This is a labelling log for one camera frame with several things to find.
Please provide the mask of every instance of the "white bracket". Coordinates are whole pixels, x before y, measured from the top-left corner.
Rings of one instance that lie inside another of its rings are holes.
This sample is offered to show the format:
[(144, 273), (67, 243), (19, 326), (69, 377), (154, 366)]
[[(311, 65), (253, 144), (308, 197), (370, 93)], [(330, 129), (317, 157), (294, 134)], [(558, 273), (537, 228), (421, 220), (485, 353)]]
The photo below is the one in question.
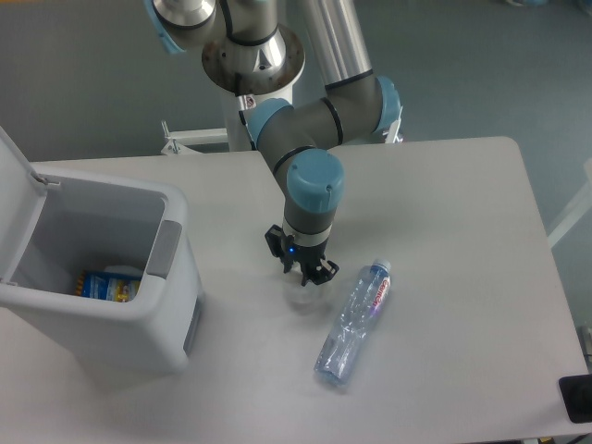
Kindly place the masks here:
[(192, 131), (168, 131), (168, 125), (161, 122), (165, 134), (166, 145), (161, 153), (170, 154), (199, 154), (188, 145), (206, 145), (214, 143), (227, 143), (228, 134), (225, 128), (196, 129)]
[(547, 229), (549, 246), (553, 248), (567, 232), (592, 208), (592, 159), (584, 163), (588, 181), (565, 208), (555, 217)]
[(399, 116), (397, 120), (390, 124), (388, 127), (388, 131), (385, 138), (385, 143), (401, 143), (403, 142), (403, 138), (399, 134), (399, 130), (401, 129), (401, 114), (403, 112), (403, 107), (399, 110)]

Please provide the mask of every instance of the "silver cylinder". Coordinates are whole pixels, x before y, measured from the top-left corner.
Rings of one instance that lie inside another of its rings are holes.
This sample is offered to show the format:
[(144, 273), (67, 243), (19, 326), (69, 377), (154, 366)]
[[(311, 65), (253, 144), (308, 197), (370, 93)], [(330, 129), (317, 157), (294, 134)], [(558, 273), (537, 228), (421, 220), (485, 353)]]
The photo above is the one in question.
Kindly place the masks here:
[(372, 69), (353, 0), (302, 0), (302, 9), (325, 85)]
[(279, 30), (265, 43), (243, 46), (225, 39), (219, 49), (220, 65), (234, 76), (241, 74), (247, 80), (269, 78), (284, 66), (286, 43)]
[(216, 0), (153, 0), (158, 15), (181, 28), (195, 28), (208, 20), (216, 9)]

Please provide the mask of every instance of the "floor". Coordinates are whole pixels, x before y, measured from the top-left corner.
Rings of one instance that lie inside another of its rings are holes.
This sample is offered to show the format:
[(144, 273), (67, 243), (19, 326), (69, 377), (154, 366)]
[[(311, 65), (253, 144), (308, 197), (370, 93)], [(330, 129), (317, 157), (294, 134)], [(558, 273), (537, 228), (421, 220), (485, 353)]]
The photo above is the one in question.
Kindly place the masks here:
[[(288, 23), (310, 49), (296, 3)], [(592, 18), (570, 0), (356, 5), (375, 72), (401, 93), (406, 141), (515, 139), (548, 225), (592, 157)], [(297, 104), (324, 92), (308, 54)], [(161, 119), (222, 126), (201, 55), (165, 54), (140, 1), (2, 4), (0, 60), (0, 125), (31, 161), (158, 154)], [(592, 213), (554, 254), (574, 323), (592, 326)]]

